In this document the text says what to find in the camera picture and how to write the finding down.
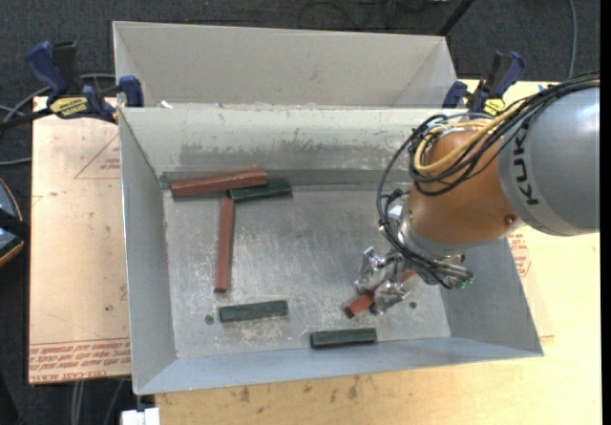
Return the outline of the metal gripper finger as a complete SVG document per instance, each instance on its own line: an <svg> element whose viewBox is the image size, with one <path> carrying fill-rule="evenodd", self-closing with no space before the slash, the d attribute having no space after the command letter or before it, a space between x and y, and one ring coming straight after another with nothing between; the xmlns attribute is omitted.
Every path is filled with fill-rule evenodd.
<svg viewBox="0 0 611 425"><path fill-rule="evenodd" d="M355 288L358 291L374 291L383 282L385 271L386 259L378 255L373 246L368 247L363 252Z"/></svg>
<svg viewBox="0 0 611 425"><path fill-rule="evenodd" d="M369 310L375 315L382 315L410 295L411 290L402 282L387 280L374 290L373 303Z"/></svg>

